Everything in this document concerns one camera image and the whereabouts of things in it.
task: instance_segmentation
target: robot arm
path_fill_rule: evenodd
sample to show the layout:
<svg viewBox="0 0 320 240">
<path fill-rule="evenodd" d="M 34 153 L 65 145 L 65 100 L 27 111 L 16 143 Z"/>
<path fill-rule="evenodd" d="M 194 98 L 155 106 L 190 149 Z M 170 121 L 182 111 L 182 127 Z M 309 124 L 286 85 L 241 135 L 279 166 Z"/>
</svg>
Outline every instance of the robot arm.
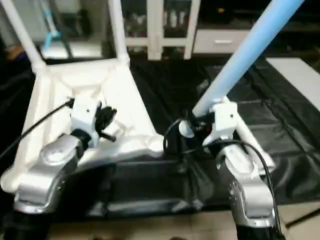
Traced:
<svg viewBox="0 0 320 240">
<path fill-rule="evenodd" d="M 203 141 L 208 146 L 214 141 L 232 139 L 237 130 L 241 140 L 254 146 L 263 156 L 266 167 L 274 168 L 270 156 L 262 150 L 237 113 L 237 105 L 226 95 L 243 74 L 257 60 L 275 38 L 304 0 L 272 0 L 236 52 L 220 71 L 216 79 L 195 105 L 192 118 L 214 112 L 212 131 Z M 179 131 L 186 138 L 197 137 L 192 120 L 182 121 Z M 230 193 L 230 206 L 237 228 L 238 239 L 281 239 L 273 190 L 260 178 L 265 171 L 257 155 L 247 149 L 248 154 L 238 145 L 225 145 L 216 157 L 216 164 L 222 182 Z"/>
<path fill-rule="evenodd" d="M 83 171 L 130 156 L 162 154 L 163 151 L 157 147 L 145 144 L 150 142 L 149 136 L 132 136 L 127 140 L 125 137 L 120 139 L 120 147 L 116 143 L 104 146 L 101 151 L 97 150 L 98 157 L 87 156 L 81 163 L 88 149 L 100 147 L 100 138 L 116 141 L 115 136 L 103 132 L 116 112 L 109 106 L 102 108 L 99 101 L 90 97 L 75 98 L 70 115 L 71 133 L 62 134 L 44 146 L 35 164 L 21 177 L 15 193 L 14 212 L 4 220 L 5 240 L 46 239 L 51 216 L 60 203 L 65 182 L 79 168 Z"/>
</svg>

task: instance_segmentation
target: light blue tube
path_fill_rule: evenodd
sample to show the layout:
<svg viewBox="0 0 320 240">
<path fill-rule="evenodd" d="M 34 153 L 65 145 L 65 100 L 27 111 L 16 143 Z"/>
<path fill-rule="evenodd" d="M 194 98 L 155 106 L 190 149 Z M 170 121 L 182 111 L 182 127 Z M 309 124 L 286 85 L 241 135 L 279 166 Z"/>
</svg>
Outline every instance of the light blue tube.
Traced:
<svg viewBox="0 0 320 240">
<path fill-rule="evenodd" d="M 305 0 L 273 0 L 264 10 L 245 40 L 200 98 L 192 112 L 205 115 L 214 101 L 221 100 L 284 27 Z"/>
</svg>

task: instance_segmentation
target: floor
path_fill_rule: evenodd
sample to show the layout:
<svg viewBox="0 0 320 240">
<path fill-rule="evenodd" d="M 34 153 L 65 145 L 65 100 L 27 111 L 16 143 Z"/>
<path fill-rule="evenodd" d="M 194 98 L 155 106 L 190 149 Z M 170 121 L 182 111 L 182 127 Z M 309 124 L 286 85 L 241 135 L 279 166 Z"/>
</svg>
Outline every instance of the floor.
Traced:
<svg viewBox="0 0 320 240">
<path fill-rule="evenodd" d="M 280 206 L 283 225 L 320 208 L 320 202 Z M 316 240 L 320 235 L 320 216 L 292 227 L 282 226 L 286 240 Z M 110 222 L 57 224 L 50 240 L 236 240 L 230 211 L 193 215 L 148 217 Z"/>
</svg>

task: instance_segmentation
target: black plastic sheet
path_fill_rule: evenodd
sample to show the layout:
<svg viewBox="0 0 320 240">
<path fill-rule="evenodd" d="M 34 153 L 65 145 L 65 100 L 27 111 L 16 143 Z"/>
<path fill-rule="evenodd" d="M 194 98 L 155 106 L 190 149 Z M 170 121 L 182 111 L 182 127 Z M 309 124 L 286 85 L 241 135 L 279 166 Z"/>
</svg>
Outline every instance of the black plastic sheet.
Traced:
<svg viewBox="0 0 320 240">
<path fill-rule="evenodd" d="M 35 76 L 29 61 L 22 54 L 11 62 L 0 65 L 0 153 L 2 153 L 22 132 Z M 18 146 L 0 159 L 0 173 L 14 161 Z M 12 205 L 13 196 L 0 189 L 0 216 Z"/>
<path fill-rule="evenodd" d="M 132 75 L 158 133 L 163 134 L 173 121 L 184 117 L 185 110 L 193 108 L 226 61 L 131 61 Z M 32 74 L 28 79 L 33 83 Z M 6 97 L 1 95 L 0 114 L 11 119 L 18 114 L 13 139 L 21 131 L 32 87 L 11 79 L 7 84 L 11 82 Z M 277 202 L 319 200 L 320 113 L 316 108 L 263 59 L 228 96 L 238 103 L 240 115 L 276 163 L 271 178 Z M 174 137 L 169 140 L 175 147 Z M 228 191 L 220 184 L 214 158 L 197 152 L 183 160 L 138 157 L 75 175 L 67 183 L 58 219 L 167 215 L 228 205 Z"/>
</svg>

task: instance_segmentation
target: glass cabinet door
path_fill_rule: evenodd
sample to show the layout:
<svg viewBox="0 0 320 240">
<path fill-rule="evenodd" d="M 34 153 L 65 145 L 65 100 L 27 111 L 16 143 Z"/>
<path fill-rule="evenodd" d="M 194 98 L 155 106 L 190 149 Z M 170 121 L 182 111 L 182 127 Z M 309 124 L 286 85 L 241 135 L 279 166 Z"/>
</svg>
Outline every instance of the glass cabinet door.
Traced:
<svg viewBox="0 0 320 240">
<path fill-rule="evenodd" d="M 186 38 L 192 0 L 164 0 L 163 29 L 165 38 Z"/>
<path fill-rule="evenodd" d="M 147 0 L 121 0 L 124 34 L 130 57 L 147 58 Z"/>
<path fill-rule="evenodd" d="M 191 57 L 201 0 L 162 0 L 163 59 Z"/>
</svg>

